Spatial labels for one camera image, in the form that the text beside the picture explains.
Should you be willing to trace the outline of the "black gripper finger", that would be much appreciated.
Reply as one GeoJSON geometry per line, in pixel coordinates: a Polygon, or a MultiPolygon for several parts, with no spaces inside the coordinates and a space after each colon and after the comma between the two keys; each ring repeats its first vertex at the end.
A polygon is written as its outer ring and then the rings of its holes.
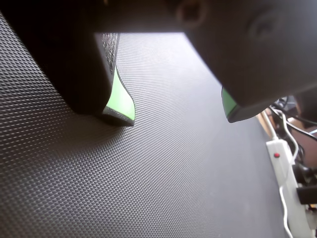
{"type": "Polygon", "coordinates": [[[317,85],[314,0],[175,0],[173,14],[248,119],[317,85]]]}
{"type": "Polygon", "coordinates": [[[116,67],[121,33],[175,31],[175,0],[3,0],[0,11],[78,114],[133,126],[116,67]]]}

